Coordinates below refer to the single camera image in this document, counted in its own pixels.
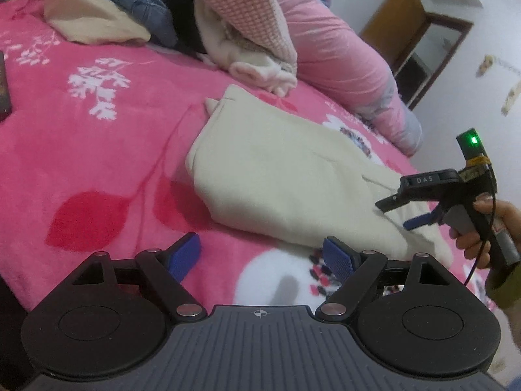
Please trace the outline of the pink floral bed blanket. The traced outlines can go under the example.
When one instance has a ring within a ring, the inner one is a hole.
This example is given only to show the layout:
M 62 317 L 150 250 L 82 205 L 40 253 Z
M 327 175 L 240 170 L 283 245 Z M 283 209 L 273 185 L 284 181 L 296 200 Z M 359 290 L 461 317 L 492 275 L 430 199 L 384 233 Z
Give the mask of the pink floral bed blanket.
M 214 223 L 185 159 L 204 102 L 232 78 L 173 51 L 66 41 L 43 0 L 1 6 L 12 111 L 1 124 L 1 276 L 26 309 L 95 251 L 130 259 L 188 232 L 202 305 L 318 306 L 337 288 L 320 251 Z

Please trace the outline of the blue denim jeans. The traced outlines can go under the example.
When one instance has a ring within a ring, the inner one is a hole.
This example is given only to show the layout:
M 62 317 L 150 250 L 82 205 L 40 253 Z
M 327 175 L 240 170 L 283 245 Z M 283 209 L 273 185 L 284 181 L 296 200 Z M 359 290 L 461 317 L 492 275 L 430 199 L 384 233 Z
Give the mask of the blue denim jeans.
M 152 40 L 173 49 L 178 38 L 173 26 L 170 9 L 162 0 L 110 0 L 126 11 L 136 22 L 144 26 Z

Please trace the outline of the dark object at bed edge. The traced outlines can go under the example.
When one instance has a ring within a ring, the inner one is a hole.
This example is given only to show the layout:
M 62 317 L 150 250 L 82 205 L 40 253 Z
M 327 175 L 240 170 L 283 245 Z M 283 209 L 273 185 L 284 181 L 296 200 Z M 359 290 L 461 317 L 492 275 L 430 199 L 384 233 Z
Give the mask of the dark object at bed edge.
M 0 52 L 0 121 L 4 122 L 12 113 L 11 96 L 7 80 L 4 52 Z

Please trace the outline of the brown wooden door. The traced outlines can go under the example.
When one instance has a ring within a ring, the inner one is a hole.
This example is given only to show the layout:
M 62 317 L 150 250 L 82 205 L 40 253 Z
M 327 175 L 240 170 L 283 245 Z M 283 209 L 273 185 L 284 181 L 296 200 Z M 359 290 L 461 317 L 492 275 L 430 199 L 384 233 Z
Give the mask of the brown wooden door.
M 361 32 L 386 60 L 400 98 L 415 109 L 473 23 L 426 10 L 421 0 L 385 0 Z

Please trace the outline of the beige cloth on pile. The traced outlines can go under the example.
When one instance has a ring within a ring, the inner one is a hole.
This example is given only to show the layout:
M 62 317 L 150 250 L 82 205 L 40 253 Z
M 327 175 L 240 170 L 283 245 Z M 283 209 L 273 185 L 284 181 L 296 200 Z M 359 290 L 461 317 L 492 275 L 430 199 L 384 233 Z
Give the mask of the beige cloth on pile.
M 132 42 L 151 34 L 110 0 L 43 0 L 43 17 L 66 40 L 86 44 Z

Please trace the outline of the pink grey rolled quilt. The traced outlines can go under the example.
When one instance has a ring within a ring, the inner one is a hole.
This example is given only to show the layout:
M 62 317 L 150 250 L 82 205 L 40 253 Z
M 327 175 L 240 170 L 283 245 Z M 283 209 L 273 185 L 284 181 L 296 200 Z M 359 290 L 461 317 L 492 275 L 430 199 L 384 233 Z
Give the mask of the pink grey rolled quilt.
M 423 133 L 388 63 L 320 0 L 277 0 L 298 53 L 298 79 L 372 126 L 403 154 Z

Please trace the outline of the black garment in pile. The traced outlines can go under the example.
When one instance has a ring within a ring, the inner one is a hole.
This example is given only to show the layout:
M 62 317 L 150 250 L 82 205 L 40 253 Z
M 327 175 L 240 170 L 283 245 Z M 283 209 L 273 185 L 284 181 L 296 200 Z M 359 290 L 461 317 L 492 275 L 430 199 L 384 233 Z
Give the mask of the black garment in pile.
M 207 54 L 194 14 L 194 0 L 165 0 L 182 49 L 190 53 Z

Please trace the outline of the cream fleece garment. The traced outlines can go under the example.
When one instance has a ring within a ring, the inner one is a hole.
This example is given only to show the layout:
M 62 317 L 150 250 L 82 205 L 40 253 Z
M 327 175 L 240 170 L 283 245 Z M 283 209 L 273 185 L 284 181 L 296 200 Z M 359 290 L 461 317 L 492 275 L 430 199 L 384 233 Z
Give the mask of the cream fleece garment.
M 449 266 L 440 229 L 413 231 L 405 221 L 425 214 L 412 203 L 388 213 L 399 174 L 372 162 L 342 132 L 287 113 L 241 87 L 205 103 L 208 120 L 186 157 L 195 193 L 212 219 L 307 247 L 329 236 L 357 251 L 408 260 L 428 253 Z

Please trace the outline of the light pink fluffy garment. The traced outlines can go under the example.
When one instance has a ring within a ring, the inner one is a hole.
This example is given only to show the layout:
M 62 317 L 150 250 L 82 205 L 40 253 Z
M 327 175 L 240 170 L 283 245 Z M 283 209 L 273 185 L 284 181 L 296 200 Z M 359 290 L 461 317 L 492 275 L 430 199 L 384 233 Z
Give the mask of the light pink fluffy garment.
M 245 50 L 231 41 L 221 18 L 202 0 L 194 0 L 194 17 L 207 54 L 235 80 L 280 97 L 287 96 L 297 86 L 296 76 L 285 72 L 266 53 Z

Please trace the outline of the pink checked knit garment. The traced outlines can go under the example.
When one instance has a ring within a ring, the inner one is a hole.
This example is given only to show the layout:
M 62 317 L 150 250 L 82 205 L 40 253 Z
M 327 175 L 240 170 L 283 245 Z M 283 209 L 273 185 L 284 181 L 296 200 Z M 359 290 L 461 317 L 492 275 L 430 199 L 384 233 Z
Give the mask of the pink checked knit garment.
M 285 72 L 297 73 L 298 54 L 277 0 L 202 0 L 239 47 L 264 52 Z

